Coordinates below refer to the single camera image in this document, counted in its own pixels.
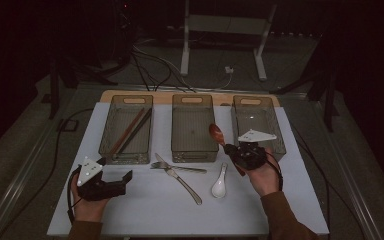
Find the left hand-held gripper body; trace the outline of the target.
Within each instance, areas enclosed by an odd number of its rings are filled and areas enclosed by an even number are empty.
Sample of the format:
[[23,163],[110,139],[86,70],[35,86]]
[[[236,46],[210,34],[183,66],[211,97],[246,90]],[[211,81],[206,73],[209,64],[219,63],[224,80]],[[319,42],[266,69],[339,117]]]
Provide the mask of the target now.
[[79,197],[87,201],[99,201],[124,195],[126,185],[119,181],[105,182],[102,179],[103,167],[86,157],[77,168],[79,172],[77,189]]

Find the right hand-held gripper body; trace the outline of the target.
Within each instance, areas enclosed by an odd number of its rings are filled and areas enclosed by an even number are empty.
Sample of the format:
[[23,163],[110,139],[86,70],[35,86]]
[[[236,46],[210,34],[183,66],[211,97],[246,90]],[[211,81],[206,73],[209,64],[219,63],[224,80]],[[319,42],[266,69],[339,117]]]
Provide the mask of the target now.
[[263,166],[268,162],[270,153],[259,143],[276,139],[277,136],[274,134],[248,130],[237,138],[238,145],[233,154],[234,163],[246,170],[254,170]]

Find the brown wooden spoon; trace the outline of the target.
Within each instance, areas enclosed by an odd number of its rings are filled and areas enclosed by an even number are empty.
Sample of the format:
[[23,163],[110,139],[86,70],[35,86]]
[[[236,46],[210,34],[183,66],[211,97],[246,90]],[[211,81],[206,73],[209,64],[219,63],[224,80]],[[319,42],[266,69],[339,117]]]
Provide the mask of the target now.
[[[220,128],[214,124],[214,123],[211,123],[209,125],[209,133],[211,135],[211,138],[217,142],[219,145],[222,146],[223,148],[223,151],[224,151],[224,146],[226,145],[225,143],[225,139],[224,139],[224,135],[222,133],[222,131],[220,130]],[[238,173],[241,175],[241,176],[244,176],[245,175],[245,172],[238,166],[238,157],[237,157],[237,153],[238,153],[238,147],[237,147],[237,151],[236,151],[236,154],[235,154],[235,158],[236,158],[236,164],[234,164],[236,170],[238,171]]]

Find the white ceramic spoon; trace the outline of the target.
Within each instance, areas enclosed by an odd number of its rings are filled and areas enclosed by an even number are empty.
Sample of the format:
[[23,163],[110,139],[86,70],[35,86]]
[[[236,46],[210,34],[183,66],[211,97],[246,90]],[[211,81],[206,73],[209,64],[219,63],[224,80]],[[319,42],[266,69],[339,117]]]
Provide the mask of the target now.
[[221,165],[219,176],[211,188],[211,193],[215,198],[223,198],[226,195],[225,175],[228,165]]

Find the clear grey plastic bin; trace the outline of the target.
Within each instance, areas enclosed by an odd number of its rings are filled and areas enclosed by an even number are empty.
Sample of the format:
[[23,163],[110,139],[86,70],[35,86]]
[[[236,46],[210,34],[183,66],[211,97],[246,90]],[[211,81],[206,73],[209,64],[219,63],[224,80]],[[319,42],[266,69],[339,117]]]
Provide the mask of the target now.
[[211,95],[175,94],[172,97],[172,160],[176,163],[212,163],[219,151],[209,126],[215,122]]
[[262,132],[252,140],[260,147],[270,148],[277,161],[287,153],[278,123],[275,106],[270,97],[235,95],[231,110],[234,144],[249,142],[249,131]]
[[110,102],[99,154],[112,165],[144,165],[150,162],[150,144],[152,115],[148,126],[142,129],[137,138],[125,150],[111,156],[109,151],[132,122],[141,109],[144,113],[149,109],[153,113],[153,97],[151,95],[116,95]]

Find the metal fork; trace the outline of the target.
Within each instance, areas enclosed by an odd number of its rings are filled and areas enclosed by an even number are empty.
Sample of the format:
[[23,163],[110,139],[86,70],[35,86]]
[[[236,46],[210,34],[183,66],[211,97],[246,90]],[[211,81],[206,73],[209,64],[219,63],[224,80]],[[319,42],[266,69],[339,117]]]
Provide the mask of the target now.
[[173,165],[170,165],[170,164],[164,163],[164,162],[154,162],[151,164],[151,169],[166,169],[166,168],[182,170],[182,171],[189,171],[189,172],[196,172],[196,173],[200,173],[200,174],[206,174],[207,173],[207,170],[205,170],[205,169],[173,166]]

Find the person's left hand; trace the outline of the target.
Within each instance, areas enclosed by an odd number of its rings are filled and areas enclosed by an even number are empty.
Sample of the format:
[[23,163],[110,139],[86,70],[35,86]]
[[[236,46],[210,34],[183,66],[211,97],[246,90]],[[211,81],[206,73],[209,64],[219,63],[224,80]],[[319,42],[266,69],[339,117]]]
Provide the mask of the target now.
[[74,217],[76,221],[101,222],[109,199],[99,201],[86,201],[79,197],[77,189],[78,174],[71,181],[71,192],[75,206]]

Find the person's right hand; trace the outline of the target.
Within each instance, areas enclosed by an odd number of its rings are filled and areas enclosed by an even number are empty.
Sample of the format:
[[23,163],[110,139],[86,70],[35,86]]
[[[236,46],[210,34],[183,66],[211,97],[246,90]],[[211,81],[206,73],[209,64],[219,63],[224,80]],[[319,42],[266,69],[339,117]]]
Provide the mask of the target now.
[[272,150],[265,150],[268,162],[261,167],[247,171],[250,182],[260,197],[280,190],[280,170],[277,161],[272,156]]

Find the white table mat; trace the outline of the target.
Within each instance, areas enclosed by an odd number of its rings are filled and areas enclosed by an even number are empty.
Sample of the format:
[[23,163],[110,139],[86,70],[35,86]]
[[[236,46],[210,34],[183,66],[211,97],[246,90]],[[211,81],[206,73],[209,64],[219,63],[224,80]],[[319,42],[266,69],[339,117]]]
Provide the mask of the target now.
[[[317,234],[329,232],[319,201],[299,153],[287,115],[275,109],[287,153],[279,160],[283,191],[299,222]],[[215,198],[211,188],[221,165],[228,165],[226,195]],[[201,197],[197,205],[186,189],[161,169],[148,165],[105,166],[103,179],[121,179],[132,170],[126,194],[112,199],[103,217],[104,236],[199,237],[258,236],[268,232],[267,217],[259,196],[246,177],[238,174],[228,156],[203,163],[206,174],[180,171],[178,175]]]

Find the metal table knife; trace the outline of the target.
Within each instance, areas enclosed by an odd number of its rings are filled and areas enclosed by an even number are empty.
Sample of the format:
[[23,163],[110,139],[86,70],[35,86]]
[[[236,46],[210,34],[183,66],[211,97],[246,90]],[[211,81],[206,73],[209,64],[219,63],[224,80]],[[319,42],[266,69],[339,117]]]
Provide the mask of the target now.
[[171,167],[168,166],[167,162],[158,153],[155,153],[155,157],[158,163],[163,166],[162,169],[169,176],[176,179],[188,191],[188,193],[191,195],[197,205],[201,205],[201,197],[180,176],[178,176],[177,173]]

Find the black stand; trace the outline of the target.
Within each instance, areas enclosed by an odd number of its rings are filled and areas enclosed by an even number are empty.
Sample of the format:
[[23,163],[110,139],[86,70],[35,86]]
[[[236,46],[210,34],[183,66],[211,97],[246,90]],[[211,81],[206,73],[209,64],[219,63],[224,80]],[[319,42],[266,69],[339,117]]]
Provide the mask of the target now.
[[63,81],[69,88],[75,88],[78,85],[77,77],[74,70],[77,69],[85,73],[92,80],[103,85],[114,86],[115,82],[111,82],[90,68],[75,61],[68,56],[50,55],[49,56],[49,77],[50,77],[50,93],[46,96],[46,100],[50,103],[51,109],[49,118],[53,119],[60,107],[59,99],[59,82]]
[[319,101],[322,96],[325,97],[323,122],[327,129],[332,132],[332,118],[334,116],[334,97],[335,97],[335,82],[337,79],[337,69],[328,68],[327,70],[317,70],[307,76],[301,77],[299,80],[282,87],[278,90],[270,91],[270,94],[283,95],[299,86],[312,82],[313,85],[308,90],[306,96],[310,101]]

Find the white metal stand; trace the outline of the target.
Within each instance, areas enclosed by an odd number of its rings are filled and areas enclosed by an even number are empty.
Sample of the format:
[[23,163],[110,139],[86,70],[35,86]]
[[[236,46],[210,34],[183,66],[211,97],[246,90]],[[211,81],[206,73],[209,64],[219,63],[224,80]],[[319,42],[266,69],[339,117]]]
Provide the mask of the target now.
[[219,15],[198,15],[190,13],[190,0],[185,0],[184,38],[180,74],[182,76],[188,75],[190,57],[189,33],[191,31],[259,35],[260,44],[253,50],[253,56],[259,79],[261,81],[266,80],[267,74],[263,63],[262,53],[270,33],[276,10],[277,4],[272,3],[268,16],[263,19]]

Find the black rectangular frame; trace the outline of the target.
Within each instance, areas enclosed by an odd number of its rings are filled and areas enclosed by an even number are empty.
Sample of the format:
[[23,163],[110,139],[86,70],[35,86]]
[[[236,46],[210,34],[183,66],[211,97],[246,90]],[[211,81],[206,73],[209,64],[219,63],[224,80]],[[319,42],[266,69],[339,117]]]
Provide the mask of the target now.
[[58,132],[75,132],[79,126],[78,120],[61,119],[57,127]]

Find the metal floor rail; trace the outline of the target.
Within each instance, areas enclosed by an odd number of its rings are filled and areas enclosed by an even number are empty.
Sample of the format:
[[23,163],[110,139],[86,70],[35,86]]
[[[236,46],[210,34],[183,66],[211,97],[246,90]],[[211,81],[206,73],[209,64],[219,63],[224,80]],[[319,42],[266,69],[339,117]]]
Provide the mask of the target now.
[[0,231],[9,221],[11,212],[41,155],[49,136],[70,103],[75,91],[63,89],[60,106],[53,119],[50,107],[35,99],[0,140]]
[[384,240],[377,224],[375,223],[370,209],[354,179],[351,169],[346,163],[346,158],[341,152],[337,141],[334,139],[333,134],[325,126],[323,116],[323,107],[318,102],[310,103],[313,112],[321,127],[322,133],[325,136],[330,149],[333,151],[333,156],[339,171],[339,175],[344,183],[345,189],[351,200],[353,210],[356,213],[357,222],[362,227],[362,232],[366,240]]

